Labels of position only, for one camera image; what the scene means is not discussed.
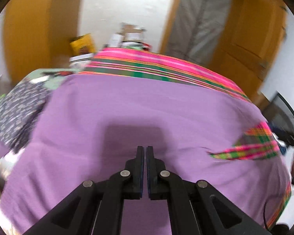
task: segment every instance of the wooden door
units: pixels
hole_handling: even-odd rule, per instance
[[[282,0],[233,0],[208,68],[233,80],[252,99],[278,53],[285,19]]]
[[[77,36],[80,0],[10,0],[3,25],[12,85],[39,68],[67,67]]]

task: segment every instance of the screw head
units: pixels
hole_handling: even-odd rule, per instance
[[[200,188],[206,188],[207,185],[208,185],[208,183],[207,183],[207,181],[205,181],[205,180],[199,180],[199,181],[197,182],[197,185],[198,185]]]
[[[163,170],[162,172],[160,172],[160,175],[162,177],[168,177],[168,176],[170,176],[170,172],[168,172],[167,170]]]
[[[84,187],[91,187],[93,185],[93,182],[91,180],[85,180],[83,182]]]
[[[130,175],[131,173],[128,171],[128,170],[122,170],[121,172],[120,172],[120,175],[122,176],[122,177],[128,177],[129,175]]]

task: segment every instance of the clothing pile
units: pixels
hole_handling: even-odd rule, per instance
[[[51,90],[44,83],[18,84],[0,101],[0,156],[13,150],[18,153],[29,141],[38,116]]]

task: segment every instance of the striped fabric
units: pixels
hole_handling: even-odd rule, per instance
[[[267,226],[269,229],[273,228],[273,226],[278,221],[279,217],[281,216],[283,210],[285,209],[287,203],[291,198],[291,183],[288,184],[283,199],[280,205],[277,208],[277,211],[273,214],[273,216],[267,221]]]
[[[109,74],[197,85],[248,101],[231,80],[204,67],[177,58],[124,48],[105,48],[81,74]]]
[[[216,159],[246,160],[268,159],[277,156],[280,149],[266,122],[246,131],[231,147],[221,153],[209,153]]]

